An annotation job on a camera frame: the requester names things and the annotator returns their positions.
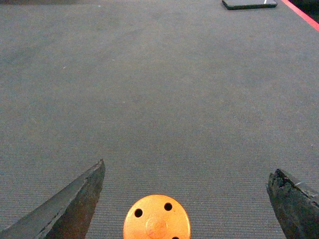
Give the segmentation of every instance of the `gray surface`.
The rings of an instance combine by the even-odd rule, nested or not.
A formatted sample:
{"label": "gray surface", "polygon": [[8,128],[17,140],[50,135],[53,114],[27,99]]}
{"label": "gray surface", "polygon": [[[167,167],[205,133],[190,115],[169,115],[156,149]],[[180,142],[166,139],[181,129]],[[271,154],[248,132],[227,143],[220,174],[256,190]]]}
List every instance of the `gray surface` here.
{"label": "gray surface", "polygon": [[284,238],[265,185],[319,189],[318,32],[282,2],[30,3],[0,5],[0,229],[104,158],[88,239],[155,193],[193,239]]}

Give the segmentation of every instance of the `hole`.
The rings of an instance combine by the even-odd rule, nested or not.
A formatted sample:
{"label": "hole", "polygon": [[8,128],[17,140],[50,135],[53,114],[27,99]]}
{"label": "hole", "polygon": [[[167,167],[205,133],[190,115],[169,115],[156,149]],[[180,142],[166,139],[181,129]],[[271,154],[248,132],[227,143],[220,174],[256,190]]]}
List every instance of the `hole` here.
{"label": "hole", "polygon": [[166,203],[164,208],[166,211],[170,211],[173,208],[173,206],[170,203]]}
{"label": "hole", "polygon": [[139,218],[143,215],[143,211],[141,209],[135,210],[135,217]]}

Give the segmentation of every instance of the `red border strip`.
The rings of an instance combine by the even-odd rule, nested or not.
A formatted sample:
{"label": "red border strip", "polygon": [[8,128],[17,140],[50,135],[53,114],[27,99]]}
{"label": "red border strip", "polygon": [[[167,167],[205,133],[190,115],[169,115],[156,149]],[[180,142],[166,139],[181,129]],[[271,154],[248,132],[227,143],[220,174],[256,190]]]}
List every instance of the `red border strip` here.
{"label": "red border strip", "polygon": [[310,26],[319,31],[319,23],[317,23],[315,20],[313,20],[311,17],[309,17],[307,14],[305,14],[303,11],[301,11],[288,0],[282,0],[282,2],[285,3],[288,7],[290,7],[300,17],[302,17]]}

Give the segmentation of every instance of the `orange circular part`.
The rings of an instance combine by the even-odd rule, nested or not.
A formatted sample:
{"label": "orange circular part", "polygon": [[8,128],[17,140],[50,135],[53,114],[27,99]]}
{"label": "orange circular part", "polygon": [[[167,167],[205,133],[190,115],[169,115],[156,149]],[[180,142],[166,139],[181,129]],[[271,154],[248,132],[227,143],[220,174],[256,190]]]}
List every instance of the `orange circular part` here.
{"label": "orange circular part", "polygon": [[139,199],[123,226],[124,239],[190,239],[190,221],[183,206],[165,195]]}

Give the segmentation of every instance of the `carpeted floor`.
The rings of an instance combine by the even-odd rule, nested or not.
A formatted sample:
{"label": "carpeted floor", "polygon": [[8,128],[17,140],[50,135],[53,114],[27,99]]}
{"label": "carpeted floor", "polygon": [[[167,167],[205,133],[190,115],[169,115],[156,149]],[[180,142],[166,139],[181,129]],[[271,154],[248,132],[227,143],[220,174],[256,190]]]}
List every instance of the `carpeted floor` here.
{"label": "carpeted floor", "polygon": [[319,189],[318,32],[281,1],[0,4],[0,230],[105,159],[88,239],[166,194],[192,238],[283,239],[283,168]]}

